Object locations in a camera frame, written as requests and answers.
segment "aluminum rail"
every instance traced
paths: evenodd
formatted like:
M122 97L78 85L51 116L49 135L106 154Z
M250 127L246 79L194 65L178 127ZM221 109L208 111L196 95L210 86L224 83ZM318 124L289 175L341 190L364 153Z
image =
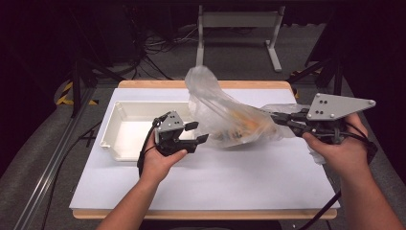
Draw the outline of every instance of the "aluminum rail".
M42 202L42 199L46 195L51 183L55 179L57 168L62 163L67 145L71 139L75 127L78 124L78 121L80 120L80 117L83 114L84 109L86 108L85 105L91 100L91 97L93 96L95 90L95 88L85 89L83 98L81 100L82 107L78 111L78 114L74 118L71 118L68 126L65 128L65 131L63 132L62 137L60 138L60 141L56 146L54 154L52 155L47 167L45 168L44 173L39 178L33 194L30 197L30 200L27 202L23 213L14 226L14 230L24 230L29 228L34 215Z

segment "triangular metal plate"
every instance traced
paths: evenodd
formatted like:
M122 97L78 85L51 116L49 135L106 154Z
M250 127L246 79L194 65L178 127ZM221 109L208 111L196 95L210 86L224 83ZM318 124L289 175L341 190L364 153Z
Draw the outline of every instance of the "triangular metal plate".
M374 100L318 93L307 113L307 119L309 121L335 121L375 105Z

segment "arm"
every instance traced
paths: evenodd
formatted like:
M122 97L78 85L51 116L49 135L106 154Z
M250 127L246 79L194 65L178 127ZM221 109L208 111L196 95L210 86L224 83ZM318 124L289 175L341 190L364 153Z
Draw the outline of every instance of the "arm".
M154 135L152 133L148 139L147 150L153 146ZM170 167L186 154L185 150L180 150L165 157L156 148L148 150L141 178L101 222L98 229L138 229L155 196L159 183L167 176Z
M368 134L358 115L351 114L346 121ZM359 135L352 127L349 127L348 131ZM327 145L310 133L305 133L303 138L312 149L323 155L326 162L340 175L341 192L350 229L404 229L373 180L364 144L349 137L341 145Z

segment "person's left hand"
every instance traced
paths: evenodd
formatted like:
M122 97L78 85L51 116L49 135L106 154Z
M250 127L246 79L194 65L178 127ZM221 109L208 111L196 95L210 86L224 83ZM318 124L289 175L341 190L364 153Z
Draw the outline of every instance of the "person's left hand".
M168 175L170 168L188 153L185 149L170 155L162 155L155 147L155 134L149 136L144 160L144 169L140 180L160 183Z

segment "person's right hand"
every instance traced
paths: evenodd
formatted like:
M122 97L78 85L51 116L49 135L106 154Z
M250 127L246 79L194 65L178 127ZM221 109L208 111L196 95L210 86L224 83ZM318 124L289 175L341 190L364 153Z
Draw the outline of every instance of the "person's right hand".
M367 129L356 113L346 117L346 122L358 127L365 135L368 135ZM350 126L348 126L348 132L361 135ZM313 150L325 157L326 162L342 179L354 180L370 172L367 162L367 148L361 141L347 137L340 145L329 145L321 142L310 133L305 133L303 138Z

